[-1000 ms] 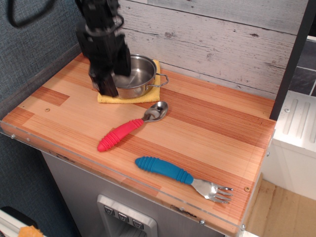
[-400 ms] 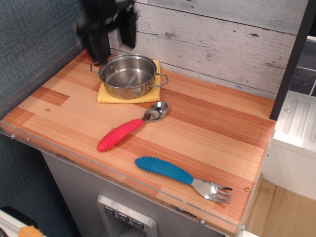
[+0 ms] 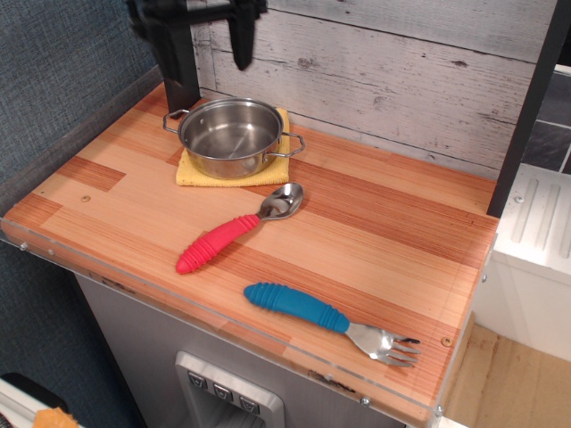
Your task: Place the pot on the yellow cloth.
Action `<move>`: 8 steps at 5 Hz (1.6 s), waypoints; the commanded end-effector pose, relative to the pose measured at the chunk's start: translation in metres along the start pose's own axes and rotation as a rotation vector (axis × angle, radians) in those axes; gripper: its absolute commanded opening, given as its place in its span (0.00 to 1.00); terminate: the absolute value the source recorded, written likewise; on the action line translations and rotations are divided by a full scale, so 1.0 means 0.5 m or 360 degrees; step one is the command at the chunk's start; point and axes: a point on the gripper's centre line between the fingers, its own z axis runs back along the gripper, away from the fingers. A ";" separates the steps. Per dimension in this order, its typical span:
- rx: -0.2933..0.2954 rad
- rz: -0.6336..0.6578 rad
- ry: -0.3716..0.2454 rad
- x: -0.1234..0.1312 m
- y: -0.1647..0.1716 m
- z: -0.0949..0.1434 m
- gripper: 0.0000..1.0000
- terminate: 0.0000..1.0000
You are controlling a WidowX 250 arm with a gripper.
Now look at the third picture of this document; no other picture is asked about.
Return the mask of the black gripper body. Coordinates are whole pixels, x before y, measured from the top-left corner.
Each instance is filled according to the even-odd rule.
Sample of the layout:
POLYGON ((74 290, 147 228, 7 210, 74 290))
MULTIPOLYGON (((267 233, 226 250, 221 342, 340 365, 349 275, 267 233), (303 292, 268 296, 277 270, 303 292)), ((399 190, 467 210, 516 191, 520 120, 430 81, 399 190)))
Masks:
POLYGON ((193 8, 187 1, 127 1, 126 6, 131 26, 141 33, 213 21, 256 21, 268 11, 266 1, 226 1, 193 8))

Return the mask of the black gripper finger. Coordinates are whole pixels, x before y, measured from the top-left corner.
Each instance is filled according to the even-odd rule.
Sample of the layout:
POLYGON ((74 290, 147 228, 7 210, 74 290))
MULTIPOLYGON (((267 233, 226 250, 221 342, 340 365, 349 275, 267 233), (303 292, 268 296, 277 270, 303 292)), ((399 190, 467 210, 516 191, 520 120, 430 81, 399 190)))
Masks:
POLYGON ((255 1, 235 1, 229 18, 229 34, 234 61, 239 70, 252 62, 255 21, 258 19, 255 1))
POLYGON ((153 54, 162 75, 179 85, 183 84, 183 67, 179 59, 174 31, 185 22, 180 16, 147 16, 146 30, 153 54))

